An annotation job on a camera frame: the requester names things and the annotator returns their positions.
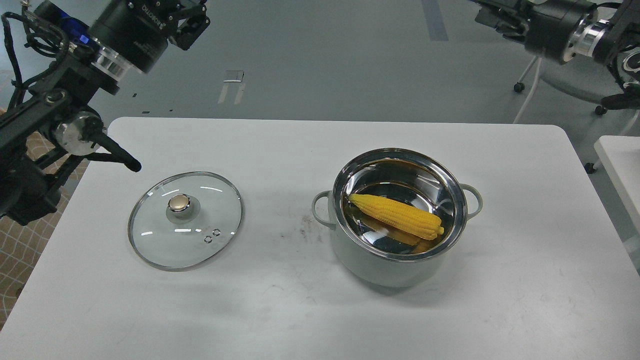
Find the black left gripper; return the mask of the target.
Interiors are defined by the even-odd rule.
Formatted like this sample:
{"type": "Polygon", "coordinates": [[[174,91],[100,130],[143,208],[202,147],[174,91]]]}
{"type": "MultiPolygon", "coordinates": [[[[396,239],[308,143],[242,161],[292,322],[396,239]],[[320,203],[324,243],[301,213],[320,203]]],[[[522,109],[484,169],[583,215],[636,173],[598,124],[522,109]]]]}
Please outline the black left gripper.
{"type": "Polygon", "coordinates": [[[169,43],[189,50],[210,25],[207,9],[206,0],[110,0],[88,32],[146,74],[169,43]]]}

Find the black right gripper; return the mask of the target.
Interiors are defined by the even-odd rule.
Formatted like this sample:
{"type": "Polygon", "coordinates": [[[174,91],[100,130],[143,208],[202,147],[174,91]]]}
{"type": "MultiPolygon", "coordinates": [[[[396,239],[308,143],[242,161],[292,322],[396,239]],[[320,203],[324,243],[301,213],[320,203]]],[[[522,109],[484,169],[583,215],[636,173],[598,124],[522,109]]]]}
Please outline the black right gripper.
{"type": "Polygon", "coordinates": [[[595,3],[587,0],[475,0],[474,21],[504,39],[523,43],[526,52],[564,65],[574,57],[572,39],[591,19],[595,3]]]}

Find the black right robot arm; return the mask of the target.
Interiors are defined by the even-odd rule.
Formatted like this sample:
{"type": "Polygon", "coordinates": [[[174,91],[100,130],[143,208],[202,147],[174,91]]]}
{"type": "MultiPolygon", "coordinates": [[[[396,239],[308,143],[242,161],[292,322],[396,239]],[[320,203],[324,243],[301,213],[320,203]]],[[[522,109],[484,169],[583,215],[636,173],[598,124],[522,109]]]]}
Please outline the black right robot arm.
{"type": "Polygon", "coordinates": [[[607,110],[639,109],[639,2],[478,0],[476,23],[526,52],[565,65],[576,56],[609,71],[621,92],[600,101],[607,110]]]}

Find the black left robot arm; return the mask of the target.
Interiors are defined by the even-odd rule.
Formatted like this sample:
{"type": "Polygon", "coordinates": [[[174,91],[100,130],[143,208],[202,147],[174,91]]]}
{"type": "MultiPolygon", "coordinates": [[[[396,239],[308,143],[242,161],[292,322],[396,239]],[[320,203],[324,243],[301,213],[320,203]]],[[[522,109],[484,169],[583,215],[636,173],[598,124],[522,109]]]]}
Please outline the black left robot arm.
{"type": "Polygon", "coordinates": [[[27,226],[57,212],[61,187],[83,160],[141,163],[89,106],[148,73],[169,44],[189,50],[210,25],[205,0],[111,0],[88,26],[50,0],[1,16],[14,92],[1,116],[1,216],[27,226]]]}

